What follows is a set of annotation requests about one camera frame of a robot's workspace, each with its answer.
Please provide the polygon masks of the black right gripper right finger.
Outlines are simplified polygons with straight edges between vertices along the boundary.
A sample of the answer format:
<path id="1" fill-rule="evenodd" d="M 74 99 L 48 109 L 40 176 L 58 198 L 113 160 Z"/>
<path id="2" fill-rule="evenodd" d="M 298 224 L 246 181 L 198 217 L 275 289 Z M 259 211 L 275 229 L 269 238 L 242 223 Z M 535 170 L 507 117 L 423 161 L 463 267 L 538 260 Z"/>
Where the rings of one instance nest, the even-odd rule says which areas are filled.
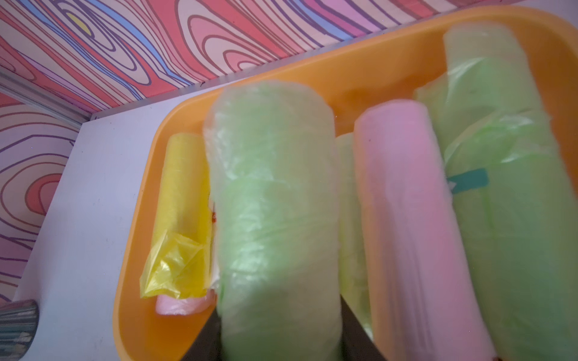
<path id="1" fill-rule="evenodd" d="M 386 361 L 369 335 L 361 326 L 357 317 L 341 297 L 341 316 L 343 321 L 341 351 L 344 361 Z"/>

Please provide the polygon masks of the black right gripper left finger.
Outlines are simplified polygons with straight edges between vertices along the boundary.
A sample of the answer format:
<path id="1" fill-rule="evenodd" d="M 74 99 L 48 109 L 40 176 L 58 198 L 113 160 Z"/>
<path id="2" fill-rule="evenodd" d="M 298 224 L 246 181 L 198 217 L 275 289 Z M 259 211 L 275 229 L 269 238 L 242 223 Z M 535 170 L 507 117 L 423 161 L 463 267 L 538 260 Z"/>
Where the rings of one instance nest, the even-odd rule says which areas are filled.
<path id="1" fill-rule="evenodd" d="M 181 361 L 221 360 L 221 318 L 214 310 Z"/>

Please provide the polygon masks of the pink labelled trash bag roll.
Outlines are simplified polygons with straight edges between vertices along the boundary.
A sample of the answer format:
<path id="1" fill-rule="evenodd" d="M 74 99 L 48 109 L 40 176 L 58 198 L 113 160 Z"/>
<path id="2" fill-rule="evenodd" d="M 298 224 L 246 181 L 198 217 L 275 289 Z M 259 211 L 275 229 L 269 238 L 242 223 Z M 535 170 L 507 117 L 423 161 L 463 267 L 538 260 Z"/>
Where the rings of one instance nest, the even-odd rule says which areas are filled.
<path id="1" fill-rule="evenodd" d="M 170 296 L 157 297 L 155 311 L 164 316 L 188 316 L 199 314 L 215 303 L 215 292 L 209 292 L 200 298 L 174 299 Z"/>

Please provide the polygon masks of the light green trash bag roll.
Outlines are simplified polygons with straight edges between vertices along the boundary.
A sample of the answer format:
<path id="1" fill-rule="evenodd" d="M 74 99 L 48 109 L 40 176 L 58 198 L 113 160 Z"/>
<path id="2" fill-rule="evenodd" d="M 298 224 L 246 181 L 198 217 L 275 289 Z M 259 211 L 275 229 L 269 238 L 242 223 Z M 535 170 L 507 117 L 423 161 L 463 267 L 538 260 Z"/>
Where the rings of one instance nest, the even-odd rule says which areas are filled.
<path id="1" fill-rule="evenodd" d="M 364 331 L 373 338 L 353 141 L 352 133 L 337 137 L 340 157 L 340 293 Z"/>

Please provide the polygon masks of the yellow roll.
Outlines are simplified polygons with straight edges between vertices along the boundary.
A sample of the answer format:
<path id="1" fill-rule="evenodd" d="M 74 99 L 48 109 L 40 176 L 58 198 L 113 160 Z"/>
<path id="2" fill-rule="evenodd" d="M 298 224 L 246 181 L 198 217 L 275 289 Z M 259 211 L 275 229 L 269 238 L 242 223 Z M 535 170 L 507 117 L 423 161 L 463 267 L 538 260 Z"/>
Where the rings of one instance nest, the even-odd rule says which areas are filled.
<path id="1" fill-rule="evenodd" d="M 209 167 L 203 137 L 173 135 L 160 179 L 151 250 L 139 280 L 140 296 L 201 298 L 212 261 Z"/>

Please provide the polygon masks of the large green trash bag roll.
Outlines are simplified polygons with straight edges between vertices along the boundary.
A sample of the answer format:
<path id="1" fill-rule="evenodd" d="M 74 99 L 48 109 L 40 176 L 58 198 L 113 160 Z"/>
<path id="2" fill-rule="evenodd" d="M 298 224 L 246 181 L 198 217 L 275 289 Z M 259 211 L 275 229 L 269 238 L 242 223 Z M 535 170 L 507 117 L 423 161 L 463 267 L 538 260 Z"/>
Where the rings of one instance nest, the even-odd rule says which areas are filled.
<path id="1" fill-rule="evenodd" d="M 528 59 L 499 23 L 443 36 L 416 90 L 443 155 L 477 301 L 499 358 L 577 358 L 577 199 Z"/>

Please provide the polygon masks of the yellow plastic storage box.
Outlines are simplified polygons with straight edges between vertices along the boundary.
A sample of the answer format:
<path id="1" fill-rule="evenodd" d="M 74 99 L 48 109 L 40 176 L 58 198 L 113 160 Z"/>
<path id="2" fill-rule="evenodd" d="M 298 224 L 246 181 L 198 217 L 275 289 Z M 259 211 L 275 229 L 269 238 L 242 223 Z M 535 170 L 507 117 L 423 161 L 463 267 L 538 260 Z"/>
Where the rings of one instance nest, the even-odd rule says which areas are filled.
<path id="1" fill-rule="evenodd" d="M 338 133 L 350 132 L 372 105 L 403 99 L 446 69 L 443 34 L 458 23 L 496 22 L 522 45 L 572 179 L 577 177 L 577 27 L 553 14 L 522 6 L 482 6 L 431 18 L 251 77 L 292 81 L 321 95 L 336 113 Z M 210 311 L 162 317 L 153 299 L 139 295 L 169 138 L 199 133 L 219 90 L 177 105 L 159 126 L 148 155 L 114 301 L 113 333 L 122 360 L 179 360 Z"/>

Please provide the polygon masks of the pencil holder cup with pencils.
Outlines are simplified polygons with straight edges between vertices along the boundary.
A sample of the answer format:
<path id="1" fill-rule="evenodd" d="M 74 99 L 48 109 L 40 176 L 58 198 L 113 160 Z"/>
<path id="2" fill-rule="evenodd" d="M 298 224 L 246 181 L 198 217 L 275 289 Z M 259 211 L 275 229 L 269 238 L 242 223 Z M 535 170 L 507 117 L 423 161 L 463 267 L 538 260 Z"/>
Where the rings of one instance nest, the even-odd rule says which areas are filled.
<path id="1" fill-rule="evenodd" d="M 38 329 L 39 306 L 33 299 L 1 306 L 1 360 L 20 360 Z"/>

